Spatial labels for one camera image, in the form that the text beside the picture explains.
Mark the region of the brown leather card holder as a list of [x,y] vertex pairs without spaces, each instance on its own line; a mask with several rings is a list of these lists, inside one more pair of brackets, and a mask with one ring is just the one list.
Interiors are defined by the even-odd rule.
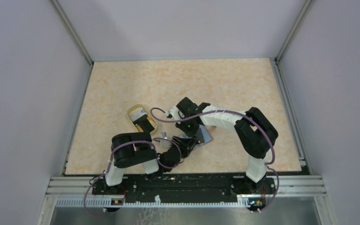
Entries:
[[186,139],[190,139],[190,138],[196,139],[197,144],[195,145],[195,149],[200,148],[203,145],[206,145],[213,140],[213,138],[209,134],[207,128],[203,125],[199,126],[199,129],[197,130],[197,133],[195,134],[195,136],[190,137],[190,136],[187,136],[185,133],[183,133],[183,134],[179,135],[179,137],[186,138]]

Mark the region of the beige oval card tray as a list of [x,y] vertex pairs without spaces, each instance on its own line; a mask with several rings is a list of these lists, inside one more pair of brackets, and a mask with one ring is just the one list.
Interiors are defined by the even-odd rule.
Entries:
[[126,116],[138,132],[148,132],[154,135],[158,131],[158,123],[142,104],[128,108]]

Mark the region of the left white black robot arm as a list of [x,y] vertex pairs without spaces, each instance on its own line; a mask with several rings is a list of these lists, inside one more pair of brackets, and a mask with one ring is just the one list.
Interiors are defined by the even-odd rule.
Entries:
[[141,164],[145,174],[167,173],[182,163],[200,143],[196,137],[152,138],[150,133],[123,133],[112,138],[111,155],[103,187],[110,194],[121,190],[127,168]]

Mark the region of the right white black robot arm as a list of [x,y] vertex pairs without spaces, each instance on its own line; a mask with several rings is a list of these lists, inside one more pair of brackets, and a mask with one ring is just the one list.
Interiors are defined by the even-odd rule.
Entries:
[[176,120],[175,126],[188,136],[195,136],[200,126],[235,132],[249,155],[245,187],[250,193],[258,193],[263,188],[266,166],[274,160],[272,147],[278,138],[278,131],[260,109],[251,107],[247,111],[237,112],[205,102],[197,105],[185,97],[171,107],[168,114]]

